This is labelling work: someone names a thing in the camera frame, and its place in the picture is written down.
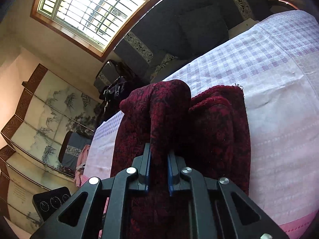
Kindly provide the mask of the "dark red patterned garment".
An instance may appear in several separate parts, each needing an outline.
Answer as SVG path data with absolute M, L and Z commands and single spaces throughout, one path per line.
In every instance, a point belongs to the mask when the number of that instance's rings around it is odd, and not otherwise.
M 192 97 L 181 80 L 138 88 L 120 104 L 111 174 L 129 167 L 150 144 L 150 190 L 129 204 L 126 238 L 188 238 L 188 202 L 168 190 L 168 154 L 212 179 L 229 178 L 249 191 L 250 135 L 244 94 L 214 86 Z

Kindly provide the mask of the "painted folding screen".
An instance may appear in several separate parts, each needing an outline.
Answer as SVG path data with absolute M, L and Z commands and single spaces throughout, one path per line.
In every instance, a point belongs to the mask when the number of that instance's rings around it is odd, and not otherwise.
M 3 127 L 1 214 L 28 233 L 42 221 L 32 198 L 59 187 L 76 192 L 74 174 L 59 153 L 68 132 L 95 130 L 98 102 L 42 65 L 23 91 L 15 114 Z

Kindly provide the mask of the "black bag on chair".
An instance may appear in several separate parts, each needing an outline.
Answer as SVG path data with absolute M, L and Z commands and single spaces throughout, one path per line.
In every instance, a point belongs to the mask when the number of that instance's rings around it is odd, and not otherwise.
M 103 103 L 99 106 L 95 127 L 109 120 L 119 111 L 119 105 L 134 90 L 134 83 L 125 77 L 118 77 L 111 85 L 103 90 L 99 98 Z

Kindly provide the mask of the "pink lavender checked bedsheet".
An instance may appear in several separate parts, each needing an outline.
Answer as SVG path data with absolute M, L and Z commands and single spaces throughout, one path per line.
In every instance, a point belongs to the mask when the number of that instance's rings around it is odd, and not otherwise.
M 171 80 L 185 82 L 192 97 L 219 85 L 242 89 L 251 146 L 247 194 L 289 238 L 318 238 L 316 19 L 301 10 L 274 14 L 163 81 Z M 120 109 L 97 130 L 86 179 L 114 176 L 123 116 Z

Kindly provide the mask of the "dark grey pillow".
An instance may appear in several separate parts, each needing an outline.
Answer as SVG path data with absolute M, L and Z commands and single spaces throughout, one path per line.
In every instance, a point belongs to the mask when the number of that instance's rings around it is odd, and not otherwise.
M 193 56 L 201 56 L 229 40 L 227 25 L 216 4 L 179 15 L 178 23 Z

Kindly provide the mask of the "wood framed barred window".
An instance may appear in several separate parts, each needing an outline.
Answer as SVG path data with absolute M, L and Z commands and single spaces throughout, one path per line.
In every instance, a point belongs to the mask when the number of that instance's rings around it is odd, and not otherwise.
M 31 18 L 99 61 L 160 0 L 34 0 Z

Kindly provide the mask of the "dark grey upholstered headboard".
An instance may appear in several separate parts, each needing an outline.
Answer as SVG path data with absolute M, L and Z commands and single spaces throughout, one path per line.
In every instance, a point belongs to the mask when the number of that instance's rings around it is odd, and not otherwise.
M 115 54 L 149 82 L 223 44 L 243 21 L 270 14 L 267 0 L 161 0 L 119 42 Z

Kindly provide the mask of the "round wooden side table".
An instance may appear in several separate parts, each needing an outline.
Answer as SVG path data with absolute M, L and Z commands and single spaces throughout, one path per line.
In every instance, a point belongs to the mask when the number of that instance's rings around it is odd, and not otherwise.
M 299 10 L 299 8 L 291 2 L 285 0 L 268 0 L 268 5 L 270 8 L 274 6 L 283 7 L 288 10 Z

